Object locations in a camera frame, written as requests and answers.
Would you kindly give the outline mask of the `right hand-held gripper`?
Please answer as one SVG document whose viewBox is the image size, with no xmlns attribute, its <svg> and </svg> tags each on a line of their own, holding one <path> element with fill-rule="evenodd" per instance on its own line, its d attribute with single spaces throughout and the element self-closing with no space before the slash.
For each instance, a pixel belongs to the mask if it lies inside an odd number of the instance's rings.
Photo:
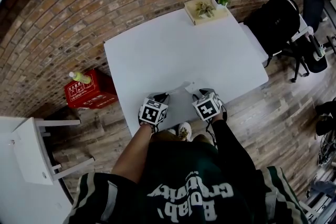
<svg viewBox="0 0 336 224">
<path fill-rule="evenodd" d="M 202 94 L 201 98 L 192 94 L 194 101 L 192 105 L 202 121 L 211 120 L 214 116 L 226 111 L 214 89 L 202 88 L 199 89 L 199 92 Z"/>
</svg>

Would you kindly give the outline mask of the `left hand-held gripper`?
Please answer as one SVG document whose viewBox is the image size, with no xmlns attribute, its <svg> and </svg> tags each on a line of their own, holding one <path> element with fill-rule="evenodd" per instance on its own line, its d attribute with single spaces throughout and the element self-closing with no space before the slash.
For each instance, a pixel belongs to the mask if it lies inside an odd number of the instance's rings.
<svg viewBox="0 0 336 224">
<path fill-rule="evenodd" d="M 169 103 L 170 95 L 168 93 L 154 93 L 148 96 L 140 107 L 139 123 L 147 123 L 157 127 L 166 118 Z"/>
</svg>

